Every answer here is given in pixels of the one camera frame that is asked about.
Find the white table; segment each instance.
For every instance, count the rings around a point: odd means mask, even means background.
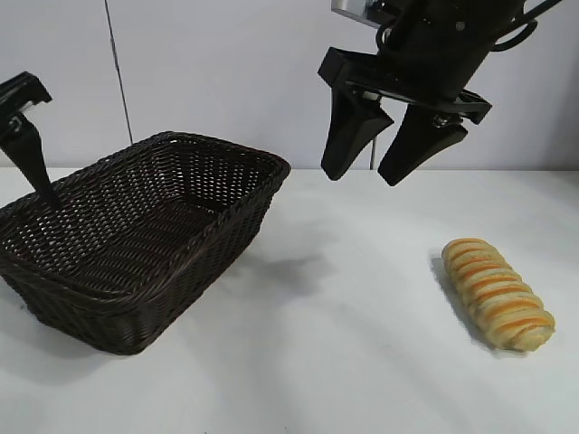
[[[53,170],[52,178],[68,170]],[[29,187],[0,171],[0,203]],[[489,240],[557,333],[528,356],[478,340],[441,273]],[[0,287],[6,434],[576,432],[579,173],[294,171],[245,254],[143,354],[37,323]]]

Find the dark brown wicker basket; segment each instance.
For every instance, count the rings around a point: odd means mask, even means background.
[[[245,250],[281,158],[163,133],[0,210],[0,274],[43,323],[100,350],[150,345]]]

